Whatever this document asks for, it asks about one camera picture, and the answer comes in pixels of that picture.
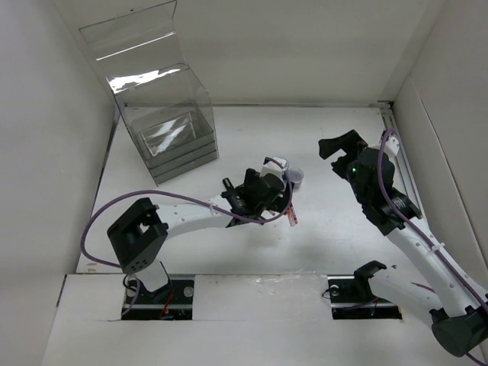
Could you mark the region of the clear plastic organizer box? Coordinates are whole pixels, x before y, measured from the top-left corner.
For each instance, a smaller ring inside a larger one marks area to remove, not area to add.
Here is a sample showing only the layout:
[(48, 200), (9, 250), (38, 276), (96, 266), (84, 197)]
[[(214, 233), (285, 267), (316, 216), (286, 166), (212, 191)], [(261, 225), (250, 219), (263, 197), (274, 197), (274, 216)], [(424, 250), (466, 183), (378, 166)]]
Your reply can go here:
[(176, 8), (168, 1), (79, 30), (157, 185), (219, 156), (212, 101), (182, 52)]

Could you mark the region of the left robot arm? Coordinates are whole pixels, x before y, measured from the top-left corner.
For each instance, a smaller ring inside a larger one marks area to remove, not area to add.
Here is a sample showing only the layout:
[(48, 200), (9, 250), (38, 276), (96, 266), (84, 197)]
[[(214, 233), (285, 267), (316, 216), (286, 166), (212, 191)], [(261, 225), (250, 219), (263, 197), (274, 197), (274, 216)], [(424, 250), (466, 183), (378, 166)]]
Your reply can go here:
[(294, 185), (286, 175), (261, 174), (247, 169), (242, 184), (228, 178), (224, 190), (202, 204), (154, 204), (136, 200), (107, 230), (109, 241), (124, 274), (134, 276), (153, 302), (164, 301), (172, 291), (169, 275), (158, 259), (165, 241), (198, 230), (227, 229), (245, 223), (265, 222), (263, 213), (284, 214)]

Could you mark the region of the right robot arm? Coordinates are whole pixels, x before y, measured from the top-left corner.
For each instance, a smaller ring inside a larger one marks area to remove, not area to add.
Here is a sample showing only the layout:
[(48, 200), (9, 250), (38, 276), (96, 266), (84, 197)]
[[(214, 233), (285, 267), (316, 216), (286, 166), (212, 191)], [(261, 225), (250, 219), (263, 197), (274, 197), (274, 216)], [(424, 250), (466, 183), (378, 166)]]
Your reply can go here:
[(394, 185), (393, 159), (400, 142), (386, 130), (380, 144), (370, 146), (357, 131), (318, 142), (319, 156), (332, 162), (332, 170), (346, 180), (362, 213), (393, 243), (427, 280), (414, 284), (379, 261), (356, 269), (349, 292), (358, 308), (387, 300), (417, 316), (440, 346), (455, 357), (470, 354), (487, 339), (487, 289), (479, 285), (448, 253), (429, 229), (420, 209)]

